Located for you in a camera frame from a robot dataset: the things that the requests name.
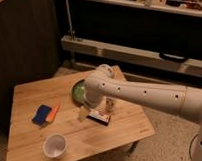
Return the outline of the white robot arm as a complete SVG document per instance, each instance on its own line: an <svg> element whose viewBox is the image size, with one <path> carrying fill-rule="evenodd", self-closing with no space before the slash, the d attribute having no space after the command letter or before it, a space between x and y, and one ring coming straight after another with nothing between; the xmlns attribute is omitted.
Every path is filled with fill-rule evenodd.
<svg viewBox="0 0 202 161"><path fill-rule="evenodd" d="M98 107L104 96L109 96L199 123L199 136L191 161L202 161L201 88L116 80L113 68L107 64L90 73L83 85L84 106L89 111Z"/></svg>

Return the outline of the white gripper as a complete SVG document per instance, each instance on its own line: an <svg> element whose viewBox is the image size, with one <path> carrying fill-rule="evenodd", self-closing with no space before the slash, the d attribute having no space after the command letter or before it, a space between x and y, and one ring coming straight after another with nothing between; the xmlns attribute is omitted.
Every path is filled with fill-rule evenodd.
<svg viewBox="0 0 202 161"><path fill-rule="evenodd" d="M89 115L90 109L94 109L100 105L102 101L101 97L89 97L84 95L84 106L79 109L78 120L83 121Z"/></svg>

